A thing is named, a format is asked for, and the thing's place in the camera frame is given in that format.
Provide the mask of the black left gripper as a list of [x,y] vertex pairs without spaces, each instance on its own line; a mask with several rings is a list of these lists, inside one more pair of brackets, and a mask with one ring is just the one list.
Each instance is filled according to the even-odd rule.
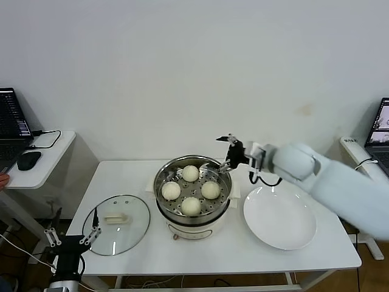
[[62,208],[59,208],[47,229],[44,230],[49,245],[55,246],[53,254],[57,256],[56,276],[79,276],[79,264],[84,252],[91,248],[93,242],[102,233],[99,225],[97,208],[92,217],[92,229],[88,235],[58,236],[56,228],[60,222]]

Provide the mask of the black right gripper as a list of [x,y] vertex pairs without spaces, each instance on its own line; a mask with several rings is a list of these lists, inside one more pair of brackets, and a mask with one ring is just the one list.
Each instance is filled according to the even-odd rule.
[[219,173],[228,173],[233,169],[237,169],[240,164],[247,164],[247,157],[244,155],[245,148],[241,141],[229,133],[226,136],[221,136],[216,139],[220,142],[228,142],[229,149],[226,156],[226,161],[221,163],[218,168]]

